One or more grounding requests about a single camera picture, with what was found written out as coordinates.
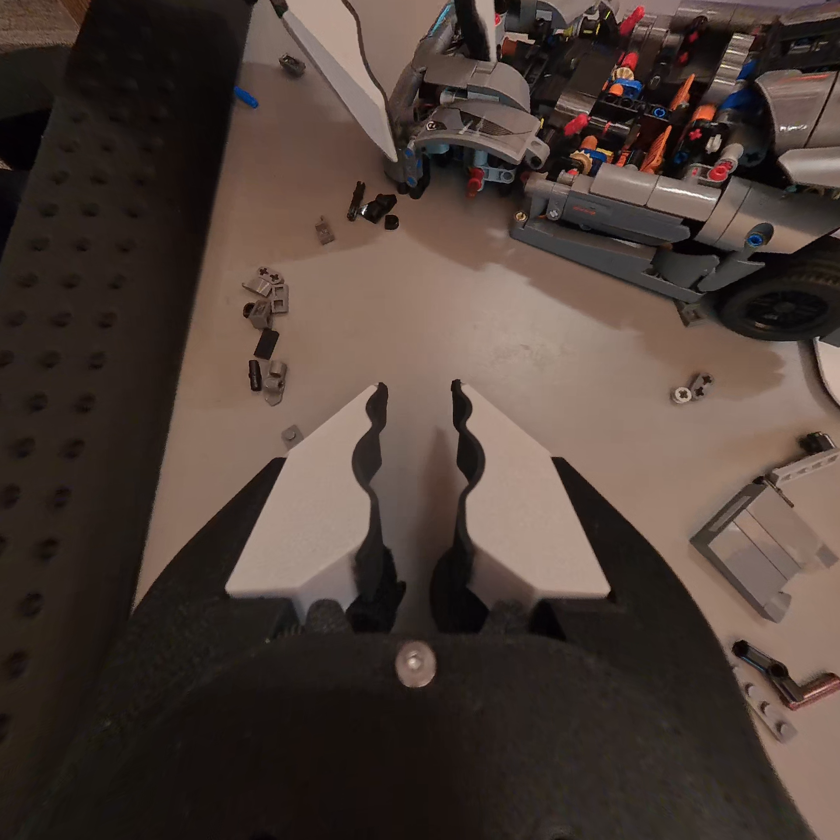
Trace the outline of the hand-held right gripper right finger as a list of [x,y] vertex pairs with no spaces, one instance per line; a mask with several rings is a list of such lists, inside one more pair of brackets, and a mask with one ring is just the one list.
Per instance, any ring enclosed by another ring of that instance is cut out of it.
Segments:
[[476,634],[495,608],[599,603],[611,586],[546,447],[477,389],[450,386],[457,433],[453,541],[429,586],[436,629]]

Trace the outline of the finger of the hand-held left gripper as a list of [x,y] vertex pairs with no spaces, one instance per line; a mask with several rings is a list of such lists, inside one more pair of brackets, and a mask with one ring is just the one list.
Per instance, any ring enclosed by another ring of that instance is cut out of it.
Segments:
[[497,18],[503,1],[454,1],[461,45],[468,58],[497,63]]
[[364,53],[361,21],[350,2],[272,1],[289,35],[322,73],[362,130],[390,162],[398,154],[389,103]]

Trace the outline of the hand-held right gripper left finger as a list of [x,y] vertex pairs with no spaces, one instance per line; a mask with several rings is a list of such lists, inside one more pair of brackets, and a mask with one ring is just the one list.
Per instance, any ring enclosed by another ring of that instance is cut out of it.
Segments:
[[388,394],[384,383],[367,387],[292,448],[227,595],[287,599],[300,620],[317,602],[336,602],[357,632],[393,629],[406,584],[385,545],[372,484],[382,467]]

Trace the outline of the grey lego car model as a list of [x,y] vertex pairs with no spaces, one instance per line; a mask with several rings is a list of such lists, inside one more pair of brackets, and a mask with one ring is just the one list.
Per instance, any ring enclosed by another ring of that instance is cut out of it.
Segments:
[[448,2],[391,95],[418,199],[521,195],[510,236],[755,340],[838,346],[838,2]]

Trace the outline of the grey two-hole lego liftarm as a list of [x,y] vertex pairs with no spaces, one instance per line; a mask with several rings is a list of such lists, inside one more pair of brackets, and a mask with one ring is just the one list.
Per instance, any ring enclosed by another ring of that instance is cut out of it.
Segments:
[[715,378],[711,374],[697,373],[685,385],[676,387],[670,393],[670,399],[677,405],[699,402],[709,396],[715,383]]

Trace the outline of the grey lego panel assembly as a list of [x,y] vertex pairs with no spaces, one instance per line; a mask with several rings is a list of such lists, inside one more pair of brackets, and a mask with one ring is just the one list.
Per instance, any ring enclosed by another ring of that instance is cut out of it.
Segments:
[[762,619],[781,623],[791,606],[785,591],[804,571],[831,569],[838,555],[797,512],[789,486],[838,464],[825,433],[797,441],[801,456],[754,478],[690,538],[694,548]]

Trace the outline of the black bent lego liftarm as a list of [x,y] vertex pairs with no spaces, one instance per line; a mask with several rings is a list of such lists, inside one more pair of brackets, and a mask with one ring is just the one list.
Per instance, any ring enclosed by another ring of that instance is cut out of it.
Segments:
[[761,652],[745,639],[739,639],[731,646],[734,656],[764,674],[783,703],[793,708],[803,700],[802,689],[793,680],[786,665]]

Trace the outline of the long grey studded lego plate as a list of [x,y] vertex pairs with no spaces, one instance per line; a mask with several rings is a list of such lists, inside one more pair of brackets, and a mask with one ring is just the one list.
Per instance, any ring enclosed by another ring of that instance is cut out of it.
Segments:
[[756,721],[779,743],[788,743],[797,735],[797,730],[785,713],[778,696],[758,671],[731,663],[731,671],[738,683],[741,696]]

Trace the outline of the white rounded board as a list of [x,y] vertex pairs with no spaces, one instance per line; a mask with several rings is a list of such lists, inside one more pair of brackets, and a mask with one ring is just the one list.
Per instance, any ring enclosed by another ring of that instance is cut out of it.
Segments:
[[836,406],[839,406],[839,347],[814,339],[812,354],[824,392]]

